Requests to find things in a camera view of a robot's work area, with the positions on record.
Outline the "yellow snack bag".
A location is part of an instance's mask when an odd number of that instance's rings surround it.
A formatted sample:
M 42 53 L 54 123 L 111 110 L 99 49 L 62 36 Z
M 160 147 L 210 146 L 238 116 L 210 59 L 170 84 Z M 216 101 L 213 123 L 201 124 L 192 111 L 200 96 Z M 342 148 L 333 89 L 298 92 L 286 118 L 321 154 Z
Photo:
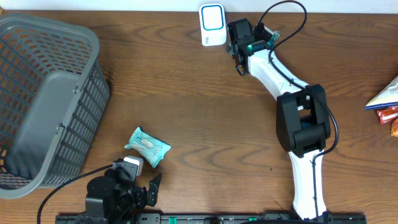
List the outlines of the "yellow snack bag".
M 386 86 L 379 94 L 366 104 L 364 109 L 376 110 L 380 108 L 388 108 L 390 106 L 397 106 L 397 80 L 398 77 L 395 77 L 388 86 Z

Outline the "grey plastic shopping basket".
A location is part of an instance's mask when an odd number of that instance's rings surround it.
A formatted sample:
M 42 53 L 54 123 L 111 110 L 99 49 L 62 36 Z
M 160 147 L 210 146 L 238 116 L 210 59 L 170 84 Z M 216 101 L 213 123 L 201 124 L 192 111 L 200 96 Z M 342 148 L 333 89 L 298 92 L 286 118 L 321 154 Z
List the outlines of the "grey plastic shopping basket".
M 81 172 L 110 95 L 99 51 L 86 27 L 1 17 L 1 198 Z

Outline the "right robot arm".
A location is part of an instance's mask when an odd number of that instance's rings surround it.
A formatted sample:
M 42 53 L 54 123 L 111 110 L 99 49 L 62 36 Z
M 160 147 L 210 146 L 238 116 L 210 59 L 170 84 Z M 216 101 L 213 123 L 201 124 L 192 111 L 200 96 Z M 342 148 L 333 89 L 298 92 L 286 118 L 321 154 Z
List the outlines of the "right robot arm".
M 292 163 L 293 208 L 302 220 L 316 220 L 326 212 L 322 187 L 322 152 L 331 128 L 325 91 L 298 79 L 271 49 L 277 36 L 264 25 L 253 28 L 247 19 L 228 23 L 227 50 L 238 73 L 257 78 L 276 100 L 276 133 Z

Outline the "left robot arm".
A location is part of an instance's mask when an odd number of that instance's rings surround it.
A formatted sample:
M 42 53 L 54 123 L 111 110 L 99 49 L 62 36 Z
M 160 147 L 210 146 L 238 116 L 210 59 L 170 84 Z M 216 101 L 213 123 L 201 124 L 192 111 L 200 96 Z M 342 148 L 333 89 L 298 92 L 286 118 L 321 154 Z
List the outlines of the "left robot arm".
M 157 203 L 162 174 L 149 182 L 149 187 L 136 186 L 144 160 L 127 156 L 118 159 L 104 175 L 88 182 L 85 212 L 77 223 L 135 223 L 135 209 L 154 207 Z

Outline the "red chocolate bar wrapper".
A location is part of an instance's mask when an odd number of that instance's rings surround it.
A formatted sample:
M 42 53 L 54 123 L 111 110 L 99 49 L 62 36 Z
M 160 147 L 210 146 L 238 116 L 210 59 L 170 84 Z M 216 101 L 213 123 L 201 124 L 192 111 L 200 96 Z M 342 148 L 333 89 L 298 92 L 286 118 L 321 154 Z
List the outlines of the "red chocolate bar wrapper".
M 388 123 L 398 117 L 397 106 L 390 106 L 383 110 L 377 110 L 376 114 L 381 124 Z

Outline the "light blue wet wipes pack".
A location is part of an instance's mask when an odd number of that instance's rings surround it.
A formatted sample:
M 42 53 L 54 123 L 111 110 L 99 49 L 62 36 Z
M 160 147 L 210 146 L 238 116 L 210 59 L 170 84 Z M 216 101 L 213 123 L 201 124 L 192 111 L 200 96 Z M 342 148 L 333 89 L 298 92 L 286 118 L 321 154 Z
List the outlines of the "light blue wet wipes pack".
M 135 149 L 153 168 L 156 168 L 159 162 L 164 159 L 165 154 L 171 150 L 172 147 L 170 144 L 147 134 L 139 126 L 135 129 L 124 148 Z

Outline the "orange snack packet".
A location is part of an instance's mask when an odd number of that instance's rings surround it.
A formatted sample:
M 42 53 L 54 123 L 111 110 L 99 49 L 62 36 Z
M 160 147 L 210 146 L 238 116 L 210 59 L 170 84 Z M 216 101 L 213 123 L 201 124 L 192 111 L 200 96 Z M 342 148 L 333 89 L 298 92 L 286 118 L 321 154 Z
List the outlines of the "orange snack packet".
M 393 120 L 391 124 L 391 136 L 398 137 L 398 119 Z

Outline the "teal mouthwash bottle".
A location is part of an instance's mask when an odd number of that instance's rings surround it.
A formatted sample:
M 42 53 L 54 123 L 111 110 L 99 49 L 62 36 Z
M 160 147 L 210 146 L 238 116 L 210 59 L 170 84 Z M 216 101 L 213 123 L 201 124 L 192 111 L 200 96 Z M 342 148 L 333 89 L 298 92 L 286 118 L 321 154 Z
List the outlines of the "teal mouthwash bottle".
M 272 37 L 268 41 L 268 44 L 270 45 L 271 48 L 273 48 L 275 42 L 280 38 L 280 32 L 278 30 L 275 30 L 273 32 Z

